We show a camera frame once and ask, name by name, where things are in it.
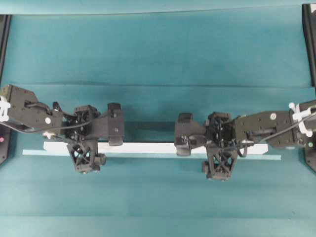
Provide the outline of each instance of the wire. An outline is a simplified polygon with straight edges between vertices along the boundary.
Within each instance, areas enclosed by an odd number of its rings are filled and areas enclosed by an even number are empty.
[[[291,126],[289,126],[288,128],[286,128],[286,129],[284,129],[284,130],[282,130],[282,131],[280,131],[280,132],[277,132],[277,133],[275,133],[275,134],[272,134],[272,135],[270,135],[270,136],[268,136],[268,137],[265,137],[265,138],[261,139],[261,140],[260,140],[259,142],[257,142],[256,144],[261,143],[261,142],[264,142],[264,141],[267,141],[267,140],[269,140],[269,139],[271,139],[271,138],[280,136],[281,134],[283,134],[283,133],[285,133],[285,132],[287,132],[287,131],[289,131],[289,130],[295,128],[295,127],[297,127],[300,123],[302,123],[302,122],[304,122],[304,121],[306,121],[306,120],[308,120],[308,119],[310,119],[311,117],[314,117],[314,116],[316,116],[316,112],[314,112],[314,113],[308,115],[307,117],[303,118],[301,121],[292,124]]]
[[[95,121],[96,119],[100,119],[100,118],[103,118],[105,116],[107,116],[107,114],[103,114],[103,115],[101,115],[101,116],[99,116],[97,118],[94,118],[94,119],[92,119],[92,120],[90,120],[88,122],[84,122],[84,123],[80,123],[80,124],[76,124],[76,125],[61,126],[61,127],[50,127],[50,128],[39,129],[39,130],[33,130],[33,131],[26,131],[26,130],[20,129],[20,128],[16,127],[15,125],[10,124],[8,122],[0,122],[0,124],[3,125],[3,126],[6,126],[8,128],[11,128],[14,131],[23,133],[23,134],[32,134],[32,133],[41,133],[41,132],[51,131],[51,130],[65,130],[65,129],[78,128],[78,127],[81,127],[81,126],[86,126],[86,125],[92,123],[93,121]]]

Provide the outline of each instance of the teal cloth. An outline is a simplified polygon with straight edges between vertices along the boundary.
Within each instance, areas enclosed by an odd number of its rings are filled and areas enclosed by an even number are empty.
[[[120,102],[134,142],[172,141],[179,112],[202,122],[212,111],[315,99],[300,6],[14,16],[8,83],[67,112]],[[112,158],[80,175],[70,158],[23,156],[43,148],[40,135],[13,133],[10,144],[0,166],[2,236],[315,236],[316,175],[299,149],[270,149],[281,161],[239,160],[218,182],[197,159]]]
[[[1,14],[91,15],[301,5],[312,0],[2,0]]]
[[[3,84],[311,86],[300,6],[14,16]]]

